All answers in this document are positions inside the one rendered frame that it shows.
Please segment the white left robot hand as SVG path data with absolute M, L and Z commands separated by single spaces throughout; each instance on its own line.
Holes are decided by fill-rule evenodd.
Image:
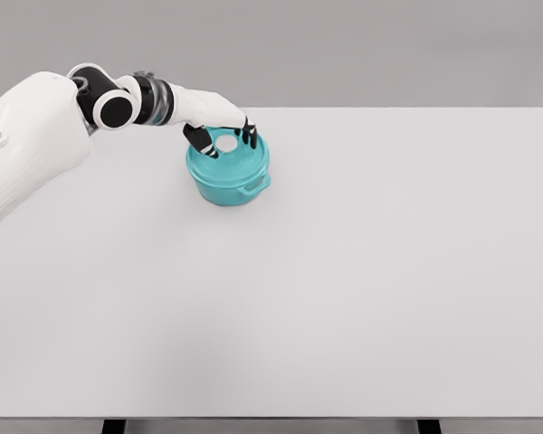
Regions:
M 208 127 L 231 129 L 242 141 L 255 149 L 257 127 L 247 115 L 222 95 L 205 90 L 180 90 L 177 93 L 177 115 L 185 123 L 183 134 L 198 153 L 218 158 Z

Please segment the teal pot lid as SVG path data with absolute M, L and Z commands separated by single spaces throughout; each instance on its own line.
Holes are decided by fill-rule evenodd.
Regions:
M 261 172 L 266 172 L 270 163 L 270 153 L 266 141 L 258 136 L 256 148 L 243 142 L 230 128 L 207 127 L 218 158 L 197 152 L 192 146 L 186 150 L 186 165 L 189 173 L 196 179 L 215 186 L 239 186 L 251 182 Z M 236 141 L 236 147 L 224 152 L 217 147 L 220 137 Z

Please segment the teal pot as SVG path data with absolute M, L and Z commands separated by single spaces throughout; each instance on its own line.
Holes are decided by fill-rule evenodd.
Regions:
M 222 156 L 186 158 L 186 168 L 198 192 L 210 203 L 219 206 L 239 206 L 253 201 L 271 184 L 268 160 L 248 169 L 232 164 Z

